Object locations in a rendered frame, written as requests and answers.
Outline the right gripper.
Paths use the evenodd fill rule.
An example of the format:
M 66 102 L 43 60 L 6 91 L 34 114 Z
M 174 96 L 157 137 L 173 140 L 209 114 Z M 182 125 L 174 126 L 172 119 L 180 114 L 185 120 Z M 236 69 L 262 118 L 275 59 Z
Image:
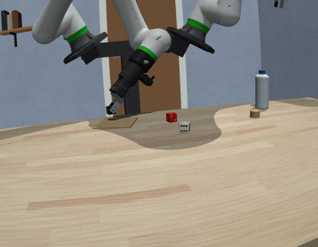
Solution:
M 155 63 L 154 59 L 145 51 L 137 49 L 129 58 L 129 63 L 118 75 L 118 80 L 109 89 L 110 94 L 114 99 L 109 106 L 112 105 L 109 111 L 113 114 L 117 111 L 120 105 L 124 102 L 122 99 L 131 86 L 134 86 L 138 80 L 147 86 L 151 86 L 154 76 L 150 78 L 147 74 L 148 70 Z

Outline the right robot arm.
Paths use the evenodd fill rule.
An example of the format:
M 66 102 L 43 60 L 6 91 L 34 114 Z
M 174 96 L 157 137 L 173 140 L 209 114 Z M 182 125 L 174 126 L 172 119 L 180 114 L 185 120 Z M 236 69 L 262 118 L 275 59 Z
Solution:
M 32 36 L 40 44 L 49 44 L 59 36 L 68 41 L 72 54 L 93 42 L 92 35 L 73 0 L 48 0 L 32 27 Z M 125 27 L 130 46 L 147 52 L 156 62 L 171 46 L 171 37 L 163 29 L 148 29 L 135 0 L 112 0 Z

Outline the tan short cylinder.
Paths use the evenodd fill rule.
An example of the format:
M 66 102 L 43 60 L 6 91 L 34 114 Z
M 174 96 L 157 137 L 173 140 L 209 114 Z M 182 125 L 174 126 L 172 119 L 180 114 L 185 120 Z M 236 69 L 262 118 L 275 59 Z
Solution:
M 260 110 L 250 110 L 250 117 L 252 118 L 260 117 Z

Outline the grey bottle with blue cap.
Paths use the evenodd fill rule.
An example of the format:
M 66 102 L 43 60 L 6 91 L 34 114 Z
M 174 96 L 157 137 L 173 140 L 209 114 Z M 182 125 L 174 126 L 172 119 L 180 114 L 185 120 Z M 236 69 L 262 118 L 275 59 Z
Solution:
M 255 76 L 255 107 L 258 109 L 269 108 L 269 76 L 265 70 L 259 70 Z

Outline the red die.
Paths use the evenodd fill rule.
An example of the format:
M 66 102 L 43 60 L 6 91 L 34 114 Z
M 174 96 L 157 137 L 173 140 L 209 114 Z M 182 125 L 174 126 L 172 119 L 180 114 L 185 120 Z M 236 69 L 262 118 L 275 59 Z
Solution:
M 167 122 L 176 122 L 177 121 L 177 113 L 174 113 L 174 112 L 166 113 L 166 121 Z

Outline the grey die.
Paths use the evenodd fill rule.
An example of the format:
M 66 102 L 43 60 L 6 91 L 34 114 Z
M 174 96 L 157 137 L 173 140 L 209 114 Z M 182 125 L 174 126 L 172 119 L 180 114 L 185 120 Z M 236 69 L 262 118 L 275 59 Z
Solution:
M 190 132 L 190 122 L 189 121 L 182 121 L 179 124 L 180 126 L 180 133 L 189 133 Z

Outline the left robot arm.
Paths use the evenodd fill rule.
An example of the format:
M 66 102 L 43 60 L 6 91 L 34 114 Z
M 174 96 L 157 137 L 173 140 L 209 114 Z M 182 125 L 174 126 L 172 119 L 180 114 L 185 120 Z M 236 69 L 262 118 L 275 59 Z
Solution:
M 186 25 L 179 30 L 205 43 L 213 23 L 231 27 L 239 22 L 241 3 L 242 0 L 198 0 Z

